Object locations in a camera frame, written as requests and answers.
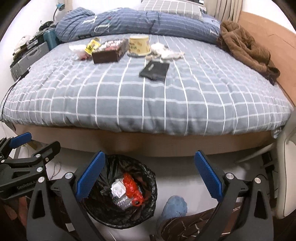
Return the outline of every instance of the wooden headboard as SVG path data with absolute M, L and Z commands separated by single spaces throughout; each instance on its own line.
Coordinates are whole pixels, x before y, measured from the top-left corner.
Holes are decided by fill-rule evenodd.
M 296 105 L 296 34 L 261 16 L 241 12 L 238 23 L 255 40 L 269 49 L 271 60 L 280 70 L 278 83 L 290 102 Z

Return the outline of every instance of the chocolate box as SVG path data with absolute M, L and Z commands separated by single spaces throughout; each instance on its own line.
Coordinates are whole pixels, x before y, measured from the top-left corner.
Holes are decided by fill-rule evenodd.
M 92 52 L 94 63 L 118 62 L 128 48 L 128 39 L 108 40 Z

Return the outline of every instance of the trash can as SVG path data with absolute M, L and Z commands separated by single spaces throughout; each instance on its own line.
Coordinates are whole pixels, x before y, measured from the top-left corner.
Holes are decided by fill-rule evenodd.
M 132 176 L 144 202 L 136 207 L 123 210 L 114 203 L 111 187 L 124 173 Z M 83 201 L 83 206 L 90 216 L 99 223 L 114 229 L 134 227 L 153 217 L 156 208 L 157 185 L 155 173 L 138 160 L 124 156 L 106 156 L 105 167 L 97 178 L 89 197 Z

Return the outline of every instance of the brown striped cloth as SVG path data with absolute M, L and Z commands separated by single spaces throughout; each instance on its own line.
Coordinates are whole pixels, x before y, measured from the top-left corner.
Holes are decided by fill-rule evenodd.
M 221 236 L 225 236 L 230 233 L 238 217 L 240 207 L 241 203 L 237 203 L 235 205 L 229 222 Z M 214 210 L 215 209 L 213 208 L 191 216 L 166 220 L 161 228 L 161 237 L 164 241 L 193 241 L 199 234 L 200 230 L 205 226 Z

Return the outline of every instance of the can lid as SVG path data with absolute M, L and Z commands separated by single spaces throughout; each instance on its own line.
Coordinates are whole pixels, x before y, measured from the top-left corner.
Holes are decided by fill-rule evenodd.
M 130 39 L 147 39 L 149 38 L 148 35 L 132 35 L 130 36 Z

